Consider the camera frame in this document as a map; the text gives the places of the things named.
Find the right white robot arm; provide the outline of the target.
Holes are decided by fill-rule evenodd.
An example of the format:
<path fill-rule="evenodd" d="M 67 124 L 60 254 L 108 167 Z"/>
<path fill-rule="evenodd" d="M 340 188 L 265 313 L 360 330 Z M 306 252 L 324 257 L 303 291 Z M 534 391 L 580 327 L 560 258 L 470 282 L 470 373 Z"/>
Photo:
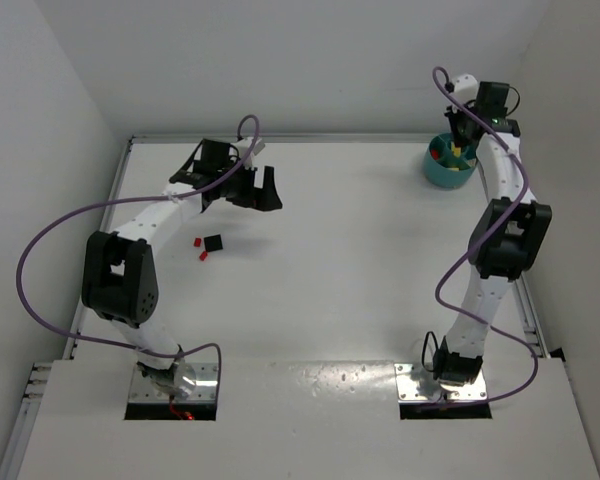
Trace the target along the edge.
<path fill-rule="evenodd" d="M 538 202 L 519 156 L 520 128 L 506 106 L 507 83 L 462 75 L 445 86 L 455 145 L 473 149 L 488 204 L 467 247 L 470 277 L 457 318 L 437 347 L 432 375 L 442 383 L 473 383 L 502 298 L 533 265 L 552 219 Z"/>

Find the yellow lego assembly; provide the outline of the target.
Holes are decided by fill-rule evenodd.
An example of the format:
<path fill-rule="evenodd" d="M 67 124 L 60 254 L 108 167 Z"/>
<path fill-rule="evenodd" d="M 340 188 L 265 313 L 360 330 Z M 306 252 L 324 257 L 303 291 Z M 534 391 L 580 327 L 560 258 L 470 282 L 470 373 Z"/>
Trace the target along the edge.
<path fill-rule="evenodd" d="M 462 149 L 451 141 L 449 144 L 449 154 L 446 159 L 446 167 L 450 170 L 459 171 L 463 165 Z"/>

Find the black square lego plate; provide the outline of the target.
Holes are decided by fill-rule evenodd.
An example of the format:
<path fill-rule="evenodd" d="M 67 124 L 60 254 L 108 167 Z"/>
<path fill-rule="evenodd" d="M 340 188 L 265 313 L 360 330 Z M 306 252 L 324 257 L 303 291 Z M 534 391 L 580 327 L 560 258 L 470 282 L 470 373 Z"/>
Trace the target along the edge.
<path fill-rule="evenodd" d="M 221 251 L 224 249 L 224 243 L 220 234 L 210 235 L 203 238 L 204 250 L 208 253 Z"/>

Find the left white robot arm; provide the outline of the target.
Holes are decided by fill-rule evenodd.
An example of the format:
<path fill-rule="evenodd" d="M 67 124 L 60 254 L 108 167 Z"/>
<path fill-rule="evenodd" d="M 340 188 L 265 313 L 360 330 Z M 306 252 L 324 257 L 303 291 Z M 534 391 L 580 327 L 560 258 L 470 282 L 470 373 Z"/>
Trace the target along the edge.
<path fill-rule="evenodd" d="M 96 231 L 87 240 L 83 305 L 122 334 L 136 351 L 142 373 L 163 389 L 178 384 L 182 348 L 155 316 L 155 258 L 216 200 L 262 212 L 281 209 L 272 167 L 265 167 L 262 185 L 255 184 L 253 159 L 263 147 L 263 140 L 253 137 L 234 143 L 202 140 L 157 200 L 126 223 L 110 232 Z"/>

